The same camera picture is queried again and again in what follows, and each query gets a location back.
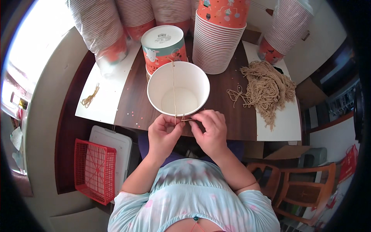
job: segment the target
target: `woman's right hand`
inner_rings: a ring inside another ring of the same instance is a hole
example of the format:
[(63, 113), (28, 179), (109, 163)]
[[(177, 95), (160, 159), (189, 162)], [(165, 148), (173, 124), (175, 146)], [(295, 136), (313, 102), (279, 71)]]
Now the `woman's right hand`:
[(196, 122), (189, 121), (192, 133), (201, 149), (211, 158), (223, 154), (227, 148), (227, 125), (224, 114), (214, 110), (203, 110), (192, 115), (193, 120), (200, 121), (206, 132), (202, 133)]

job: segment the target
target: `woman's left hand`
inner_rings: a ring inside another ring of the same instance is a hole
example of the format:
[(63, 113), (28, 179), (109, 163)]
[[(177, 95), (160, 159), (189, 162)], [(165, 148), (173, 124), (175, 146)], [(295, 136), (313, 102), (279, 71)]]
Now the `woman's left hand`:
[[(175, 128), (167, 133), (169, 127)], [(185, 123), (172, 116), (161, 114), (148, 128), (148, 140), (150, 143), (149, 156), (165, 160), (171, 154), (175, 144), (183, 132)]]

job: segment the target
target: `hand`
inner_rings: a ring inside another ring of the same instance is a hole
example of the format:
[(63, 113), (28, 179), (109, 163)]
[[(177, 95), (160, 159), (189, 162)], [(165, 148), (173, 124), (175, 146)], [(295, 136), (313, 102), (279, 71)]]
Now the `hand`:
[[(169, 127), (174, 127), (171, 133), (167, 133)], [(171, 154), (175, 144), (183, 132), (185, 123), (172, 116), (161, 114), (148, 128), (148, 140), (150, 143), (149, 156), (165, 160)]]
[(200, 121), (206, 129), (206, 132), (202, 133), (196, 122), (189, 121), (197, 143), (210, 158), (213, 159), (228, 149), (227, 125), (224, 114), (214, 110), (203, 110), (191, 118)]

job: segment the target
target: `wooden chair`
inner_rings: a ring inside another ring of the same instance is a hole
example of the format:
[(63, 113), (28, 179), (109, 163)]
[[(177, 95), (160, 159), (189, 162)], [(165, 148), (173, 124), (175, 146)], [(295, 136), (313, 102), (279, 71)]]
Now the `wooden chair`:
[[(313, 226), (317, 222), (318, 217), (326, 207), (328, 199), (331, 196), (335, 182), (335, 163), (331, 163), (326, 166), (303, 169), (279, 169), (277, 167), (273, 168), (272, 165), (250, 163), (247, 165), (247, 169), (254, 171), (259, 167), (262, 171), (264, 171), (266, 166), (271, 167), (273, 170), (266, 187), (262, 188), (261, 190), (263, 195), (272, 199), (274, 211), (282, 214), (285, 217), (305, 223), (309, 226)], [(317, 171), (328, 171), (328, 178), (325, 184), (304, 181), (289, 181), (291, 173), (311, 173)], [(283, 182), (283, 185), (281, 191), (277, 193), (281, 173), (284, 174), (283, 180), (281, 181)], [(303, 207), (316, 207), (316, 212), (311, 219), (298, 217), (279, 209), (279, 206), (283, 201)]]

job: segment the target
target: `white table surface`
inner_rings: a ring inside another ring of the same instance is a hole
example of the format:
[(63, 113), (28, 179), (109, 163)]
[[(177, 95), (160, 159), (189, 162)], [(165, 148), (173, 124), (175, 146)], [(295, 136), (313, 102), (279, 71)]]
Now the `white table surface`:
[[(249, 62), (260, 61), (257, 56), (257, 45), (243, 42), (246, 56)], [(95, 63), (91, 70), (84, 89), (80, 96), (80, 102), (93, 94), (95, 86), (99, 83), (99, 91), (88, 108), (78, 104), (75, 116), (87, 118), (94, 121), (100, 121), (108, 124), (114, 124), (117, 107), (120, 97), (134, 62), (134, 59), (141, 48), (140, 43), (128, 45), (128, 56), (115, 67), (110, 77), (102, 77), (97, 64)], [(278, 62), (276, 67), (282, 69), (283, 73), (290, 77), (284, 60)], [(256, 132), (258, 141), (299, 141), (301, 140), (301, 126), (298, 103), (286, 102), (283, 111), (276, 111), (276, 121), (273, 131), (265, 126), (264, 119), (256, 113)]]

